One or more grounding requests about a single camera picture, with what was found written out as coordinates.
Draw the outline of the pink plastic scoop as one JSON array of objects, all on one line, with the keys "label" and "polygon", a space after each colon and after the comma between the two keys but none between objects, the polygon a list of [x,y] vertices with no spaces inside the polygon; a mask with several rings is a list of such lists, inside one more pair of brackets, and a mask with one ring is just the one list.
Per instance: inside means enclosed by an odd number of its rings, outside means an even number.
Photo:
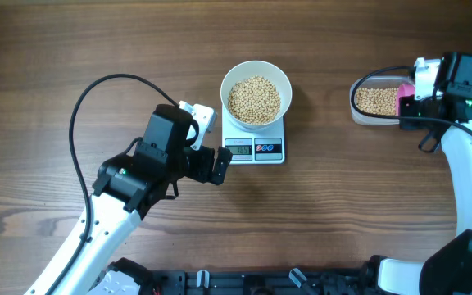
[{"label": "pink plastic scoop", "polygon": [[397,89],[396,101],[395,101],[395,113],[397,116],[400,115],[400,102],[402,98],[405,97],[414,97],[415,95],[415,86],[409,83],[401,84]]}]

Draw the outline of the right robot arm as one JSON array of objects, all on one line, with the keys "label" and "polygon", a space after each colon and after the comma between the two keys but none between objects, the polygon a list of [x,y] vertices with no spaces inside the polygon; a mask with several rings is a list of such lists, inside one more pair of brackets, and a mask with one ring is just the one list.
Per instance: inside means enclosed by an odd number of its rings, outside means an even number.
[{"label": "right robot arm", "polygon": [[394,115],[360,108],[360,88],[390,81],[392,67],[369,73],[350,91],[353,119],[362,125],[425,129],[423,142],[442,149],[451,171],[456,203],[456,236],[424,262],[373,256],[356,280],[363,294],[472,294],[472,54],[446,52],[419,58],[407,67],[411,91],[395,98]]}]

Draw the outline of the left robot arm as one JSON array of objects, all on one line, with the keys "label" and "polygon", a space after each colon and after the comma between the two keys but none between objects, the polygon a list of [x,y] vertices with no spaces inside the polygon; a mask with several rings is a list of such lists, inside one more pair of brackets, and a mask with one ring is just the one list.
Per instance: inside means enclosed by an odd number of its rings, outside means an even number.
[{"label": "left robot arm", "polygon": [[93,183],[90,209],[84,210],[65,242],[29,294],[86,294],[116,249],[138,228],[183,177],[220,185],[231,152],[202,146],[217,113],[200,104],[160,104],[152,113],[134,154],[102,163]]}]

